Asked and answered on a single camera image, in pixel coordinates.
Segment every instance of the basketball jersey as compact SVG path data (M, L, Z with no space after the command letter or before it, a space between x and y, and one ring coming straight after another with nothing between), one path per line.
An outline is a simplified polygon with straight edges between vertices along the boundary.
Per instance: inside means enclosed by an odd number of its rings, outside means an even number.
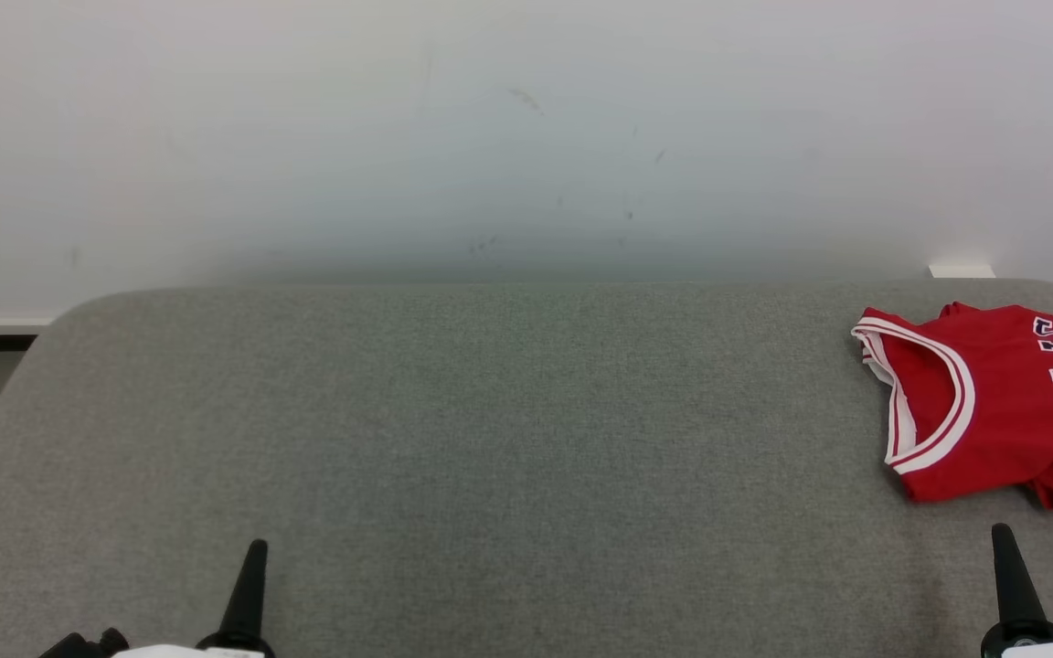
M852 335L891 386L885 462L912 500L1029 484L1053 509L1053 315L954 303L916 325L867 308Z

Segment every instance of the gray couch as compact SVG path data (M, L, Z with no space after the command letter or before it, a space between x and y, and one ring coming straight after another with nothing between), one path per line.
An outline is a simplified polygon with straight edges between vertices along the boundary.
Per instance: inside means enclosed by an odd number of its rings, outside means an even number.
M216 630L271 541L280 657L968 657L989 529L1053 619L1053 512L909 503L866 305L1053 284L172 291L76 308L0 399L0 658Z

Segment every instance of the white wall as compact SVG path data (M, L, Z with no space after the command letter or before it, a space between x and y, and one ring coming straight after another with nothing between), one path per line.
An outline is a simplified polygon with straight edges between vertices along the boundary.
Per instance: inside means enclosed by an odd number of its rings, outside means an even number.
M0 317L215 280L1053 280L1041 0L0 0Z

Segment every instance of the red jersey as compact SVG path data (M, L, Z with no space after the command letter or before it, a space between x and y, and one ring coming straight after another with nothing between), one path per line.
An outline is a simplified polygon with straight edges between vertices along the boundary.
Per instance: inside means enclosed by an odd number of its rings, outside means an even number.
M1025 483L1053 509L1053 315L954 303L915 325L867 308L852 335L893 387L885 462L912 500Z

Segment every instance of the bulls jersey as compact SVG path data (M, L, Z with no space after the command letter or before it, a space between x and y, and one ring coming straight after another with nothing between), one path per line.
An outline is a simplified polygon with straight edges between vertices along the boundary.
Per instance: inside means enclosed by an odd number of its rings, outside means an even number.
M867 308L852 335L891 386L885 461L912 500L1025 483L1053 509L1053 315L954 303L916 325Z

